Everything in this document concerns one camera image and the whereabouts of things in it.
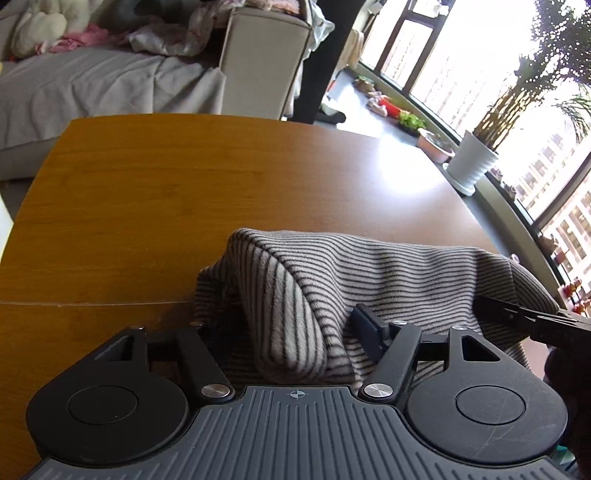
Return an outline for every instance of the ribbed gray panel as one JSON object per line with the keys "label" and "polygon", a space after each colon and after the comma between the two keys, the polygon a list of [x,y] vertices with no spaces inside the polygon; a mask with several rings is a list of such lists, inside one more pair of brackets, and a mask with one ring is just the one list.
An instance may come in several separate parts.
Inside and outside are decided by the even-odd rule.
{"label": "ribbed gray panel", "polygon": [[549,460],[507,469],[437,455],[396,410],[357,400],[347,387],[248,387],[201,409],[174,445],[134,465],[80,468],[45,460],[28,480],[559,480]]}

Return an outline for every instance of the wood grain surface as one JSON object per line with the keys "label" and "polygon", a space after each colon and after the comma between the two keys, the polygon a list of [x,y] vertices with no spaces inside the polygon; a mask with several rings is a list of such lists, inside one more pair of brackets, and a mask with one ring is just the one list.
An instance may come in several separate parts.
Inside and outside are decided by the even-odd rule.
{"label": "wood grain surface", "polygon": [[240,227],[495,251],[414,147],[228,116],[75,120],[0,263],[2,480],[39,460],[31,396],[127,325],[190,321],[197,273]]}

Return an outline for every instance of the white flower pot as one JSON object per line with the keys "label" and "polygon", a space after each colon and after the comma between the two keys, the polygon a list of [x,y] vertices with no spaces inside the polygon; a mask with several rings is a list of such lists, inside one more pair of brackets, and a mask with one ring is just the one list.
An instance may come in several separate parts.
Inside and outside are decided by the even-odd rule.
{"label": "white flower pot", "polygon": [[444,165],[443,174],[452,186],[464,195],[476,191],[474,184],[499,160],[499,156],[466,131],[456,156]]}

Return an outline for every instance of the gray sofa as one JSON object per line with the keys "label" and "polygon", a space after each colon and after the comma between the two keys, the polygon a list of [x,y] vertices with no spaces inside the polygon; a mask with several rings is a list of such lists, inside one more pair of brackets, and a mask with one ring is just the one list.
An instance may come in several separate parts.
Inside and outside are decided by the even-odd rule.
{"label": "gray sofa", "polygon": [[300,3],[301,18],[235,9],[219,68],[208,70],[114,47],[6,63],[28,5],[12,0],[0,11],[0,181],[34,177],[69,121],[80,116],[179,112],[280,119],[311,34],[309,0]]}

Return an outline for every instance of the striped cloth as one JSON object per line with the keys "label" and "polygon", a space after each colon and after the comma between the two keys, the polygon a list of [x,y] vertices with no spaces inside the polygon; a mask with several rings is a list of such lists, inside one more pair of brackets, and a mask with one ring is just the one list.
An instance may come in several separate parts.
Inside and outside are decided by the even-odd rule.
{"label": "striped cloth", "polygon": [[[241,229],[230,237],[221,260],[199,274],[195,315],[230,335],[248,324],[249,335],[221,365],[235,386],[359,388],[374,365],[349,323],[357,303],[386,322],[406,320],[425,332],[467,325],[527,367],[519,345],[525,336],[476,320],[475,295],[558,312],[525,268],[478,248]],[[440,370],[441,362],[422,362],[415,383]]]}

